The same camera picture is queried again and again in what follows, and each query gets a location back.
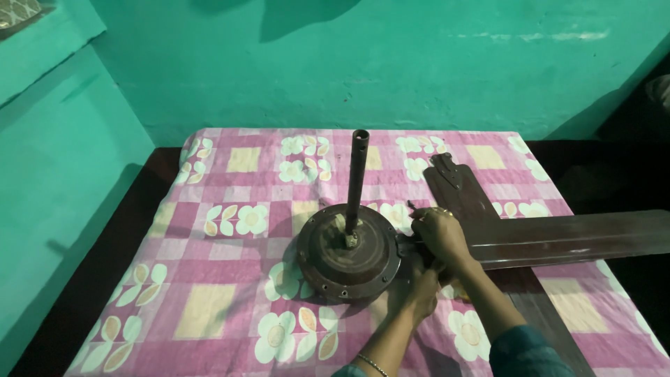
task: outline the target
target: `teal sleeve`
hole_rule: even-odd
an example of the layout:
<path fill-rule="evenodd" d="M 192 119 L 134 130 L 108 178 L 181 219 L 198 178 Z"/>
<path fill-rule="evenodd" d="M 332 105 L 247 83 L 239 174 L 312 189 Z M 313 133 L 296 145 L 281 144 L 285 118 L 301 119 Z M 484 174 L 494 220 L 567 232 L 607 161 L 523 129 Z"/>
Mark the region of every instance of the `teal sleeve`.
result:
<path fill-rule="evenodd" d="M 368 375 L 358 366 L 347 364 L 335 372 L 332 377 L 368 377 Z"/>
<path fill-rule="evenodd" d="M 489 355 L 495 377 L 574 377 L 542 334 L 531 326 L 505 331 L 491 345 Z"/>

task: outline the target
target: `woman's hand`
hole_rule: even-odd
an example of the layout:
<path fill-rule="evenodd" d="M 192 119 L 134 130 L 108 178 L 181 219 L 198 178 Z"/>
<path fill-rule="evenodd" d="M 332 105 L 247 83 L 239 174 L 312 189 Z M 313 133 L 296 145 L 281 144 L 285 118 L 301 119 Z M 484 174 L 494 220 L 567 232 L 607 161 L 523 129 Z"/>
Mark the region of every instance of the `woman's hand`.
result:
<path fill-rule="evenodd" d="M 442 289 L 438 274 L 444 268 L 444 263 L 436 259 L 433 266 L 426 270 L 418 254 L 411 257 L 411 262 L 412 287 L 402 310 L 411 315 L 413 328 L 416 329 L 424 319 L 433 314 L 438 305 L 438 293 Z"/>
<path fill-rule="evenodd" d="M 409 216 L 414 219 L 412 230 L 450 271 L 457 274 L 464 265 L 474 261 L 463 229 L 451 212 L 440 207 L 419 208 Z"/>

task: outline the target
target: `mattress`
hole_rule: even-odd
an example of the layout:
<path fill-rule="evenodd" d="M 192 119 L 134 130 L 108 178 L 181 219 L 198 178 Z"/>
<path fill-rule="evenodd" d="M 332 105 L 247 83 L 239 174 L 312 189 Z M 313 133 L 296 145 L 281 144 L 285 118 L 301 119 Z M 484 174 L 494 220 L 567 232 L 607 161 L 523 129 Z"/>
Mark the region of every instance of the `mattress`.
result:
<path fill-rule="evenodd" d="M 66 375 L 329 376 L 351 361 L 396 305 L 397 284 L 363 310 L 326 302 L 305 283 L 293 241 L 316 211 L 346 202 L 350 143 L 351 131 L 328 129 L 192 135 Z M 513 132 L 371 131 L 361 203 L 411 233 L 406 200 L 434 205 L 421 172 L 443 152 L 473 169 L 503 218 L 572 214 Z M 670 374 L 667 353 L 603 261 L 534 271 L 596 375 Z M 401 376 L 491 375 L 490 344 L 464 297 L 442 289 Z"/>

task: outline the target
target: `bracelet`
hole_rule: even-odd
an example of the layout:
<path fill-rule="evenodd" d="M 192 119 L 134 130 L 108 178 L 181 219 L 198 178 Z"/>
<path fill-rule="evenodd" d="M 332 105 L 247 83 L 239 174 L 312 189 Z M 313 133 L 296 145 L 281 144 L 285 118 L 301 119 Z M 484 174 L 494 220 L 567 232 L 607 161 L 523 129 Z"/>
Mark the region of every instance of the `bracelet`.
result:
<path fill-rule="evenodd" d="M 366 356 L 361 355 L 361 354 L 358 354 L 358 355 L 356 355 L 356 356 L 360 357 L 360 358 L 363 359 L 366 363 L 370 364 L 374 369 L 377 370 L 377 372 L 381 373 L 382 376 L 384 376 L 384 377 L 389 377 L 389 375 L 386 374 L 386 372 L 384 372 L 383 370 L 381 370 L 380 367 L 378 367 L 372 360 L 368 359 Z"/>

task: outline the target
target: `green wall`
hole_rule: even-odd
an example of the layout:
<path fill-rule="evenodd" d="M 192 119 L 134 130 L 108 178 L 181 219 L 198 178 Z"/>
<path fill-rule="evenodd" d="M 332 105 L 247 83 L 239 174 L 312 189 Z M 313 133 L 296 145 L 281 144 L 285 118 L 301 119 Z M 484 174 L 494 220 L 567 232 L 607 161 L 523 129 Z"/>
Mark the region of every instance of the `green wall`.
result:
<path fill-rule="evenodd" d="M 1 107 L 0 376 L 153 148 L 90 46 Z"/>
<path fill-rule="evenodd" d="M 208 126 L 588 138 L 670 50 L 668 0 L 92 4 L 96 51 L 160 146 Z"/>

